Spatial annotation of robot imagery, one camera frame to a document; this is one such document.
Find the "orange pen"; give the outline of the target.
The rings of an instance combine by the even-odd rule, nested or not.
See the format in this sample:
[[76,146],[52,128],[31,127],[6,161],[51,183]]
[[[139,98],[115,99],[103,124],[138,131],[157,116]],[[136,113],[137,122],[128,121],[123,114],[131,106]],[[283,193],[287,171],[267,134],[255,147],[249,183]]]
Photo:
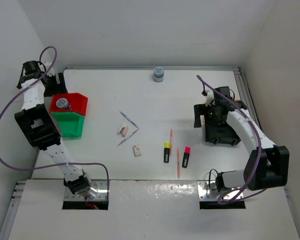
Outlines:
[[173,129],[172,128],[170,129],[169,144],[170,144],[169,155],[171,156],[172,155],[172,146],[173,146]]
[[180,171],[180,150],[177,147],[176,149],[176,157],[177,157],[177,178],[180,179],[181,171]]

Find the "pink highlighter marker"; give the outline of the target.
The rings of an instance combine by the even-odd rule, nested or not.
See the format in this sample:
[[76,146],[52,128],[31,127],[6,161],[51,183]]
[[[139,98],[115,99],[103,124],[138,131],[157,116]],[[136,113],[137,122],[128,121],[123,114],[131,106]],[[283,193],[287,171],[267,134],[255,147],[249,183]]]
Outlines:
[[182,167],[183,168],[188,167],[190,153],[191,153],[191,148],[189,146],[186,146],[184,149],[183,158],[182,158]]

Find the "yellow highlighter marker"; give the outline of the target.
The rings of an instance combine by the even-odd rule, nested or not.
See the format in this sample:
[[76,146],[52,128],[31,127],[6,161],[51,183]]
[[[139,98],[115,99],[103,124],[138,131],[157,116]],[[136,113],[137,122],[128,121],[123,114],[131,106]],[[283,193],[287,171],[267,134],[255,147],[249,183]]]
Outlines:
[[164,163],[169,163],[170,161],[170,149],[171,149],[171,144],[169,141],[164,143],[164,155],[163,155],[163,162]]

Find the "blue white pen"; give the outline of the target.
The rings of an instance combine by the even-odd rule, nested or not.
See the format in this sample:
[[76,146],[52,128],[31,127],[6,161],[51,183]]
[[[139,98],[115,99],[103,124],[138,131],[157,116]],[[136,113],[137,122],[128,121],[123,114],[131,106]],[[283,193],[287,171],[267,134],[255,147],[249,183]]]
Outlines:
[[119,111],[119,113],[136,129],[140,129],[136,123],[134,123],[126,114],[124,114],[122,111]]

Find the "small white eraser card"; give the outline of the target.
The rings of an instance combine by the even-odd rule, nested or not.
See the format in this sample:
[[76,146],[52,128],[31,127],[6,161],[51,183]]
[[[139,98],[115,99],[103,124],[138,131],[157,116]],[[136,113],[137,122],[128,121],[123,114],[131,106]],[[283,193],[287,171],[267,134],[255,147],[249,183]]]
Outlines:
[[135,157],[139,157],[142,155],[141,147],[138,144],[133,145],[133,152]]

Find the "pink white eraser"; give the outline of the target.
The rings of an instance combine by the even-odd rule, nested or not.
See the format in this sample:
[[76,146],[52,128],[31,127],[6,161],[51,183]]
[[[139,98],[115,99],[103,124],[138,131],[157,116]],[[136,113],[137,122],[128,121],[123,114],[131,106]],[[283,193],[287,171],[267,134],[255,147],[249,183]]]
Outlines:
[[129,126],[128,126],[128,124],[124,123],[120,126],[117,134],[121,135],[122,137],[126,137],[128,131],[129,131]]

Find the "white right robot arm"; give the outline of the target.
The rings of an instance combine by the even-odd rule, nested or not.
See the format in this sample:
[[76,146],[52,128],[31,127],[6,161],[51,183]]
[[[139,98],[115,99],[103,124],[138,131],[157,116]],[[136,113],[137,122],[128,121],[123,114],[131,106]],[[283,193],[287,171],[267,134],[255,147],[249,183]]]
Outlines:
[[249,158],[243,170],[217,173],[214,190],[246,186],[251,191],[283,187],[288,181],[289,150],[270,140],[251,119],[246,105],[232,97],[227,86],[203,90],[205,103],[194,108],[194,127],[204,127],[205,142],[237,146],[243,143]]

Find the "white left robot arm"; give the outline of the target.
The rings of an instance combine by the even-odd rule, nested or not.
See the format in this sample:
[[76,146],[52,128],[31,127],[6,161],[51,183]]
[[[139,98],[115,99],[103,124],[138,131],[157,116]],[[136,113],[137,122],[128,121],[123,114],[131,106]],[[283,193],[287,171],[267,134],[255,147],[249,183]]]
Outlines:
[[45,97],[68,92],[62,73],[44,74],[48,66],[49,63],[36,60],[23,63],[17,84],[24,91],[23,105],[14,118],[30,145],[45,152],[57,164],[64,186],[72,194],[92,200],[98,192],[85,171],[74,164],[63,142],[61,128],[45,106]]

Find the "black plastic bin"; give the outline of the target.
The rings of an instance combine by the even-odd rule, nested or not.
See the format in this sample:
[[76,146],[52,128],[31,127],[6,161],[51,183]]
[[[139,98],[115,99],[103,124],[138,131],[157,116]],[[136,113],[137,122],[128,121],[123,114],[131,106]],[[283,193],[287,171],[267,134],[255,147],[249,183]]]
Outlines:
[[205,122],[204,128],[206,143],[236,146],[241,142],[235,130],[227,123]]

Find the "red plastic bin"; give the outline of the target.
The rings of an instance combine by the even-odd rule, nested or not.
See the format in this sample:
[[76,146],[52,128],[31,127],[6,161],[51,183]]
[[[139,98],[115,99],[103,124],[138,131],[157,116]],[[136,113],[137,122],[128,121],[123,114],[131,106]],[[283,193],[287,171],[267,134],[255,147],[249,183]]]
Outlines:
[[[72,110],[61,110],[56,107],[56,101],[59,98],[66,98]],[[49,107],[50,112],[75,112],[80,115],[86,116],[88,106],[88,98],[80,93],[67,93],[67,94],[56,94],[52,96],[51,104]]]

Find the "green plastic bin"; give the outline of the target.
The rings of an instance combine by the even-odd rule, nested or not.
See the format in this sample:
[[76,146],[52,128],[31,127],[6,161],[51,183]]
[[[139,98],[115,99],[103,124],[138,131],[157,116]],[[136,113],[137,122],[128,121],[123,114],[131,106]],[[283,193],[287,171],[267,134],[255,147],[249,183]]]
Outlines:
[[61,131],[62,137],[67,139],[81,138],[85,116],[76,112],[53,112]]

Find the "grey purple pen lower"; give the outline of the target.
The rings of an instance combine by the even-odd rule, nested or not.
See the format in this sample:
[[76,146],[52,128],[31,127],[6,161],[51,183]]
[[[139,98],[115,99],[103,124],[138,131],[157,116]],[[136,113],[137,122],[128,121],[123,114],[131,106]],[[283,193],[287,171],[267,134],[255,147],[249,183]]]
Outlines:
[[121,144],[123,144],[125,141],[127,141],[129,138],[131,138],[136,132],[138,132],[138,130],[140,130],[139,128],[137,128],[136,130],[134,130],[130,135],[128,135],[127,137],[125,137],[120,143],[118,143],[117,147],[119,147]]

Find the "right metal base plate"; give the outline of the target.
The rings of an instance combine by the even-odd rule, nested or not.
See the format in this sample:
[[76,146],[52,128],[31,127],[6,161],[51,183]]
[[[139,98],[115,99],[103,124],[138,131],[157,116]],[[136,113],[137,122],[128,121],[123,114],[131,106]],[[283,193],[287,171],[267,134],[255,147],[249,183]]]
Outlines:
[[[200,202],[216,202],[220,195],[224,192],[218,192],[217,190],[211,190],[208,180],[197,181],[198,197]],[[223,196],[220,201],[229,201],[239,192],[239,188],[232,188],[232,192]]]

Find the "metal base plate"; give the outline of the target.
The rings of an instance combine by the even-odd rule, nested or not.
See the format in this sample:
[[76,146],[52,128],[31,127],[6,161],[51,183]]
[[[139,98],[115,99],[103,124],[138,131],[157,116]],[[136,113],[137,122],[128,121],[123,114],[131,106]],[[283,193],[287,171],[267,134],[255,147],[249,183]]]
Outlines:
[[[92,180],[91,189],[88,192],[87,200],[90,202],[106,202],[107,194],[108,191],[106,180]],[[72,192],[66,188],[63,200],[66,202],[84,202],[85,197],[85,195],[72,194]]]
[[[208,180],[197,181],[198,197],[200,202],[216,202],[220,195],[224,192],[218,192],[217,190],[211,190]],[[232,188],[232,192],[223,196],[220,201],[229,201],[239,192],[239,188]]]

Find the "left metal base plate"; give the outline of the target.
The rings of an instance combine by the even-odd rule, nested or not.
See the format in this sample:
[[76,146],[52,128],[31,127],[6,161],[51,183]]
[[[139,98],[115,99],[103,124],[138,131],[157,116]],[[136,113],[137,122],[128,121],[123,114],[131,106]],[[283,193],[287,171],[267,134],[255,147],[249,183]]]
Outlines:
[[[106,202],[107,194],[108,191],[106,180],[92,180],[91,189],[88,192],[87,200],[90,202]],[[84,202],[85,197],[85,195],[72,194],[72,192],[66,188],[63,200],[66,202]]]

